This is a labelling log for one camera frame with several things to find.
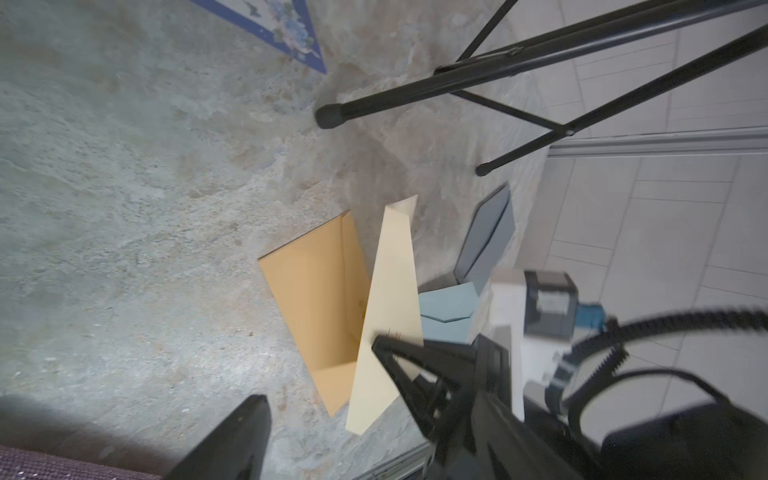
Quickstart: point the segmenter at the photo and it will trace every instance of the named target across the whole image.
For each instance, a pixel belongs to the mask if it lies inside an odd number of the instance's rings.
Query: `cardboard sheet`
[[[479,303],[473,283],[419,294],[424,339],[469,343],[472,314]]]
[[[416,197],[411,197],[384,210],[346,418],[346,429],[356,434],[365,432],[398,396],[397,387],[371,351],[373,339],[382,333],[423,344],[411,241],[415,206]]]
[[[335,415],[352,393],[370,289],[351,213],[262,257],[259,266],[328,414]]]
[[[509,185],[505,185],[478,208],[453,270],[457,281],[472,282],[479,295],[513,233],[515,215]]]

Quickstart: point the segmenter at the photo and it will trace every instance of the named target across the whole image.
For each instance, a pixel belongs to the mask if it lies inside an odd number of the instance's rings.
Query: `tripod leg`
[[[470,58],[467,60],[470,65],[458,63],[455,66],[460,68],[431,78],[345,104],[324,105],[315,112],[315,119],[320,128],[335,128],[353,118],[510,77],[766,3],[766,0],[669,0],[658,5],[657,0],[648,1],[654,5],[653,8],[636,6],[632,11],[623,9],[621,15],[612,15],[605,22],[595,24],[586,21],[583,28],[575,29],[578,25],[561,28],[544,35],[544,39],[536,43],[524,41],[495,55]]]
[[[457,61],[466,60],[467,58],[471,57],[472,54],[475,53],[475,50],[478,49],[480,44],[491,34],[493,29],[496,28],[496,25],[498,25],[502,18],[507,15],[512,6],[514,6],[517,2],[518,0],[506,0],[506,2],[504,2],[502,6],[498,8],[496,13],[493,14],[491,19],[488,20],[488,23],[486,23],[485,27],[483,27],[480,33],[478,33],[478,36],[472,39],[472,42],[469,44],[467,49],[464,50],[464,53],[458,57]]]
[[[481,97],[480,95],[475,95],[468,91],[459,90],[459,91],[453,92],[451,95],[455,95],[456,97],[459,97],[459,98],[464,98],[465,100],[469,100],[478,105],[492,108],[496,111],[500,111],[503,114],[511,115],[512,117],[529,121],[532,124],[536,124],[544,128],[548,128],[550,130],[554,130],[561,133],[567,133],[563,125],[553,122],[552,120],[541,118],[538,115],[529,114],[527,111],[518,110],[517,108],[510,107],[509,105],[500,104],[497,101],[493,101],[493,100],[490,100],[489,98]]]
[[[621,113],[622,111],[641,104],[648,99],[668,92],[682,84],[686,84],[695,78],[713,70],[717,70],[724,65],[728,65],[732,61],[746,57],[765,47],[768,47],[768,25],[753,30],[743,37],[723,45],[717,50],[711,51],[696,60],[690,61],[682,67],[675,68],[668,74],[662,75],[656,80],[646,83],[642,87],[635,88],[633,91],[621,95],[616,100],[609,101],[602,107],[581,115],[576,120],[566,124],[565,127],[567,130],[573,132],[584,130],[586,127],[590,127],[606,118],[613,117],[615,114]],[[478,176],[484,177],[485,175],[490,174],[493,170],[506,165],[511,161],[515,161],[520,157],[530,154],[539,148],[553,144],[563,138],[565,138],[564,134],[555,131],[544,134],[521,147],[515,148],[508,154],[500,156],[496,160],[478,165],[475,172]]]

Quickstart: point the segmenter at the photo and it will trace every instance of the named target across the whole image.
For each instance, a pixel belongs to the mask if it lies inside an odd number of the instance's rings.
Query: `blue frame border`
[[[296,13],[303,20],[307,33],[312,38],[315,38],[317,50],[316,51],[313,50],[313,51],[317,53],[319,56],[315,57],[314,55],[305,55],[304,59],[301,59],[297,52],[288,48],[288,46],[285,45],[284,43],[276,43],[274,39],[274,35],[272,35],[271,31],[262,27],[261,25],[254,22],[250,18],[243,17],[241,14],[235,12],[234,10],[229,9],[225,5],[220,4],[216,0],[191,0],[191,1],[205,8],[206,10],[213,13],[214,15],[219,16],[230,23],[234,23],[235,25],[242,28],[243,30],[246,30],[252,33],[253,35],[257,36],[258,38],[261,38],[266,43],[280,50],[282,53],[288,55],[291,58],[295,58],[297,61],[305,64],[306,66],[313,68],[314,70],[317,70],[322,74],[328,73],[326,71],[325,62],[323,62],[323,53],[320,51],[319,40],[317,39],[317,35],[315,35],[315,28],[312,26],[310,12],[309,12],[309,9],[306,7],[306,0],[290,0],[291,3],[293,4],[293,8],[296,10]]]

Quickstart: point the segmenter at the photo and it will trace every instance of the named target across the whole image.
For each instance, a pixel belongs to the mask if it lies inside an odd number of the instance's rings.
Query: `beige cardboard panel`
[[[371,279],[366,271],[362,249],[357,240],[355,221],[350,212],[341,216],[341,227],[347,330],[354,338],[355,345],[359,345]]]
[[[328,415],[334,416],[349,401],[357,362],[342,363],[329,369],[311,372],[317,392],[323,399]]]
[[[357,358],[370,285],[352,216],[334,218],[259,265],[332,415],[349,398],[348,365]]]
[[[422,344],[409,217],[415,202],[416,197],[412,197],[384,210],[346,419],[346,429],[356,434],[365,432],[398,395],[397,387],[371,351],[373,339],[383,333]]]

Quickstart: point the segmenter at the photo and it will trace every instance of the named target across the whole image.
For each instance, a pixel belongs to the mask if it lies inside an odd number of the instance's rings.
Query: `framed floral picture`
[[[192,0],[274,48],[326,73],[306,0]]]

